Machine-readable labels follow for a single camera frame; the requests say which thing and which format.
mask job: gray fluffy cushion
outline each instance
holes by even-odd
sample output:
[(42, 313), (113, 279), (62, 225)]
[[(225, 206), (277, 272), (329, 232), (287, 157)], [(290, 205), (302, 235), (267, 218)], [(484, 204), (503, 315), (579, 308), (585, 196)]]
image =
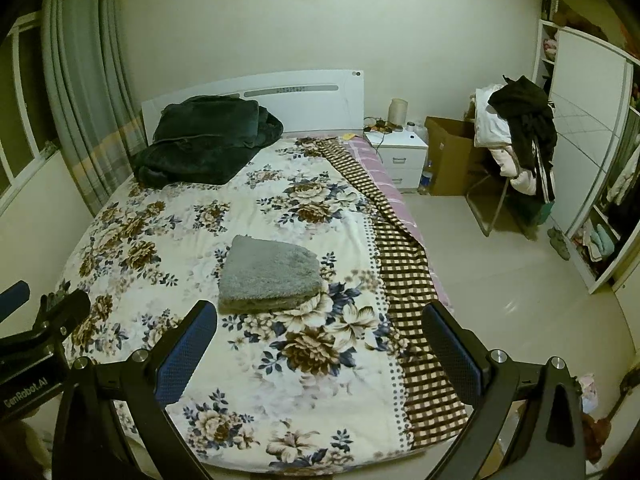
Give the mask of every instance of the gray fluffy cushion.
[(296, 308), (322, 289), (320, 263), (304, 247), (238, 235), (218, 288), (220, 308), (246, 313)]

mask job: folded clothes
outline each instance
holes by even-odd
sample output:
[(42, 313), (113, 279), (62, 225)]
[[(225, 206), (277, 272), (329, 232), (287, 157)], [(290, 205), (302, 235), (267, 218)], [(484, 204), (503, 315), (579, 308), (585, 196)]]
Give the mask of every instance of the folded clothes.
[(590, 239), (594, 244), (596, 244), (596, 247), (598, 248), (598, 252), (601, 254), (601, 256), (606, 256), (606, 254), (604, 253), (602, 240), (600, 240), (600, 235), (596, 230), (591, 231)]
[(220, 272), (218, 304), (246, 313), (287, 310), (321, 289), (320, 263), (313, 252), (238, 235)]
[(616, 249), (616, 245), (613, 243), (613, 240), (601, 224), (596, 226), (596, 232), (598, 233), (598, 238), (600, 239), (600, 245), (602, 247), (600, 249), (600, 253), (602, 256), (611, 256), (613, 251)]
[(589, 259), (592, 262), (599, 262), (602, 260), (602, 253), (596, 243), (596, 239), (598, 241), (600, 240), (596, 231), (593, 229), (593, 223), (591, 223), (591, 220), (587, 219), (582, 226), (582, 244), (587, 248)]

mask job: tiled floor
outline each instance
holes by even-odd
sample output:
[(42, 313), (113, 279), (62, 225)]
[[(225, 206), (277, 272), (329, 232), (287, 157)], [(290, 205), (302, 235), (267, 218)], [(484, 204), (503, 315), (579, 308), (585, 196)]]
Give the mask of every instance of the tiled floor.
[[(634, 357), (625, 319), (615, 296), (590, 296), (571, 262), (556, 254), (541, 228), (527, 240), (508, 214), (489, 238), (481, 233), (463, 197), (404, 196), (424, 235), (433, 265), (450, 296), (460, 325), (488, 348), (516, 360), (543, 363), (562, 356), (572, 374), (593, 373), (604, 416)], [(341, 474), (344, 480), (421, 480), (450, 446)], [(250, 475), (210, 469), (215, 478)]]

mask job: slipper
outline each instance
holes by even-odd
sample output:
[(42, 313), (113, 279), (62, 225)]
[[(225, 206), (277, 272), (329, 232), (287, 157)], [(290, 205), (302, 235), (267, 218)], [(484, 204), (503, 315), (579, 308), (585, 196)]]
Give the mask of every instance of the slipper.
[(564, 241), (564, 238), (554, 236), (549, 238), (549, 243), (556, 250), (556, 253), (558, 253), (563, 260), (568, 261), (569, 259), (571, 259), (571, 255), (569, 254), (569, 249), (566, 246), (566, 242)]
[(557, 227), (552, 227), (546, 232), (546, 234), (549, 238), (562, 238), (562, 231)]

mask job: metal screw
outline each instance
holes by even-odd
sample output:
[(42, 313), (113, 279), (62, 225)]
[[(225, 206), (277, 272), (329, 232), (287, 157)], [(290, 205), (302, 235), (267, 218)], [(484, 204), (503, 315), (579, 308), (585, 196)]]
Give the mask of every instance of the metal screw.
[(79, 357), (74, 361), (74, 368), (76, 370), (82, 370), (89, 364), (89, 359), (86, 357)]
[(497, 363), (503, 363), (508, 358), (509, 356), (507, 355), (507, 352), (505, 352), (504, 350), (493, 350), (491, 352), (491, 359), (493, 359)]
[(561, 357), (552, 357), (551, 364), (554, 368), (562, 370), (564, 368), (564, 359), (562, 359)]
[(149, 352), (144, 348), (136, 350), (135, 352), (133, 352), (133, 354), (131, 354), (131, 358), (137, 363), (143, 363), (144, 361), (146, 361), (147, 357), (149, 357)]

